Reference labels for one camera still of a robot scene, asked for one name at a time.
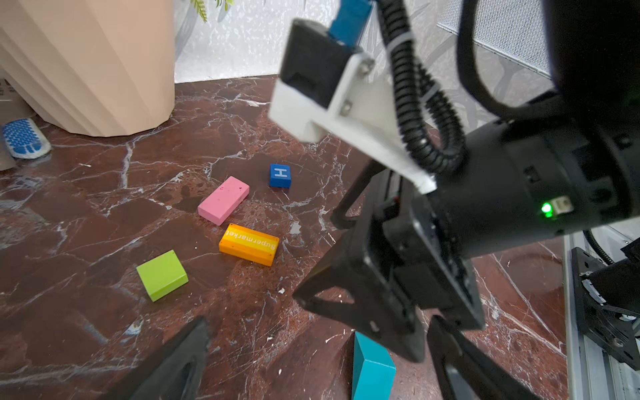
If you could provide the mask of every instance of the teal block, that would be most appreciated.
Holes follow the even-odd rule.
[[[387,349],[356,332],[352,400],[388,400],[395,377],[396,365]]]

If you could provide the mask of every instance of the cable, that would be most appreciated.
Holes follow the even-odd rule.
[[[378,0],[378,22],[388,49],[396,120],[407,151],[428,172],[455,172],[465,159],[465,135],[455,110],[439,89],[427,96],[425,107],[440,132],[442,146],[436,147],[426,132],[419,96],[425,96],[437,83],[419,62],[415,62],[403,1]]]
[[[456,49],[460,83],[487,111],[503,120],[530,120],[565,114],[566,104],[561,96],[553,96],[537,103],[511,107],[499,102],[482,83],[477,71],[473,34],[478,0],[463,0],[460,32]]]
[[[602,250],[602,247],[600,247],[598,241],[593,236],[593,232],[591,231],[591,229],[583,230],[582,233],[584,234],[584,238],[587,239],[587,242],[589,243],[591,248],[594,249],[596,254],[605,262],[605,264],[613,264],[613,260],[604,250]]]

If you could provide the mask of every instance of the wooden block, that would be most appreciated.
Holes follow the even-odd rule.
[[[147,261],[136,269],[152,301],[166,296],[189,282],[187,273],[184,272],[184,268],[173,250]]]
[[[388,400],[395,377],[396,365],[387,349],[356,332],[352,400]]]
[[[270,267],[280,239],[230,223],[220,241],[220,252]]]
[[[269,186],[272,188],[290,188],[291,167],[288,165],[271,164]]]
[[[198,214],[216,225],[225,219],[249,194],[249,185],[229,177],[198,206]]]

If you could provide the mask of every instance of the blue connector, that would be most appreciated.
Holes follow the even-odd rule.
[[[369,0],[342,0],[329,34],[347,46],[354,47],[367,24],[371,8]]]

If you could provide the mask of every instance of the pink block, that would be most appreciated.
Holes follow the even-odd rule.
[[[200,203],[198,214],[216,225],[222,225],[248,194],[249,185],[229,177]]]

